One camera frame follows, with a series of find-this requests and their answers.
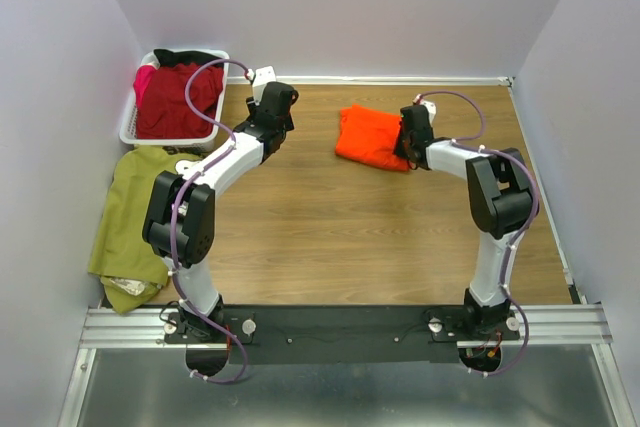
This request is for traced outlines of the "orange t shirt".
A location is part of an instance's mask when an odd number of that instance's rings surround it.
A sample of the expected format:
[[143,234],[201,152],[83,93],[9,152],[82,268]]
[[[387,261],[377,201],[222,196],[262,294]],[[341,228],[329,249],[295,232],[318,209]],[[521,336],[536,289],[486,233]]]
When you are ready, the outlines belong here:
[[340,110],[337,156],[366,166],[405,173],[409,162],[395,154],[401,117],[353,104]]

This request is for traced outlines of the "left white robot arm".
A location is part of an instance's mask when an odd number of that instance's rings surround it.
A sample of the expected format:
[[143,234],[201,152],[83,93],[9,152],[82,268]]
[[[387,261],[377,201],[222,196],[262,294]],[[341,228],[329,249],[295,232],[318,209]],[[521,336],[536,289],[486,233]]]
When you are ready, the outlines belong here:
[[269,81],[247,99],[249,115],[224,144],[201,161],[163,171],[155,179],[142,238],[163,259],[180,308],[207,329],[224,330],[222,297],[206,258],[215,237],[216,204],[244,174],[273,155],[294,129],[296,89]]

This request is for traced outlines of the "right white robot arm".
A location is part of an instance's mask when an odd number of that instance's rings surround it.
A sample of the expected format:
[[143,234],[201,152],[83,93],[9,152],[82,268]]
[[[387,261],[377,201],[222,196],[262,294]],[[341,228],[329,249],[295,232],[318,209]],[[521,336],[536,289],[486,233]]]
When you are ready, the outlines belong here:
[[466,181],[480,242],[475,274],[463,303],[428,310],[429,328],[439,342],[516,331],[509,283],[521,238],[539,211],[533,177],[516,149],[472,148],[437,138],[431,125],[434,117],[431,102],[402,108],[394,152],[413,167]]

